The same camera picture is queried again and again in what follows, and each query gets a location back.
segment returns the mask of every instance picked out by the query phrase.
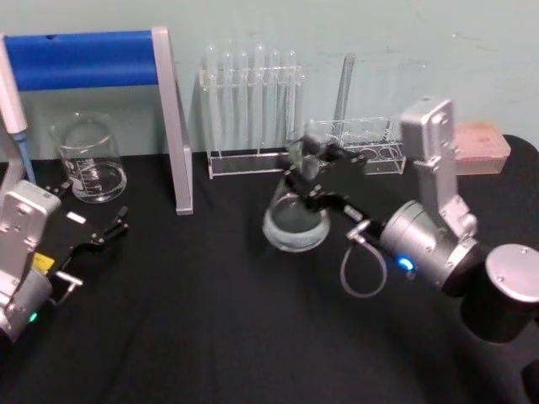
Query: black tablecloth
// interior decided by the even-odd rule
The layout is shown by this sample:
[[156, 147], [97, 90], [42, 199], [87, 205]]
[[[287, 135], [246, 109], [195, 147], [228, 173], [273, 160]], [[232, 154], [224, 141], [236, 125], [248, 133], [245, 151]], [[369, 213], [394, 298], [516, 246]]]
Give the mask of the black tablecloth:
[[[490, 245], [538, 248], [539, 155], [509, 137], [500, 175], [459, 178]], [[129, 205], [129, 235], [68, 272], [87, 282], [20, 338], [0, 377], [11, 403], [520, 403], [539, 332], [492, 345], [461, 323], [459, 300], [390, 265], [387, 287], [348, 297], [339, 264], [348, 223], [332, 216], [317, 249], [287, 254], [261, 231], [279, 174], [209, 180], [195, 159], [195, 214], [176, 216], [168, 157], [126, 157], [117, 200], [65, 206], [105, 225]], [[57, 183], [57, 162], [35, 164]], [[412, 198], [414, 173], [379, 180]], [[379, 273], [350, 261], [358, 287]]]

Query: light blue wall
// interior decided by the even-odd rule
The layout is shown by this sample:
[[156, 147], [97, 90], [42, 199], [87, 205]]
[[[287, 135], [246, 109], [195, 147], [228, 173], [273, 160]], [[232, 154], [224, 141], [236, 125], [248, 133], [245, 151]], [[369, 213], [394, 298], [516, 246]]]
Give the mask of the light blue wall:
[[[429, 93], [453, 98], [459, 120], [493, 121], [536, 146], [538, 16], [536, 0], [0, 2], [0, 29], [8, 35], [167, 25], [188, 117], [198, 108], [192, 94], [207, 45], [263, 41], [296, 50], [307, 74], [307, 118], [332, 117], [343, 57], [354, 52], [360, 62], [350, 118], [395, 112]], [[197, 136], [194, 122], [189, 126]], [[135, 143], [126, 152], [147, 152], [142, 136], [131, 133]]]

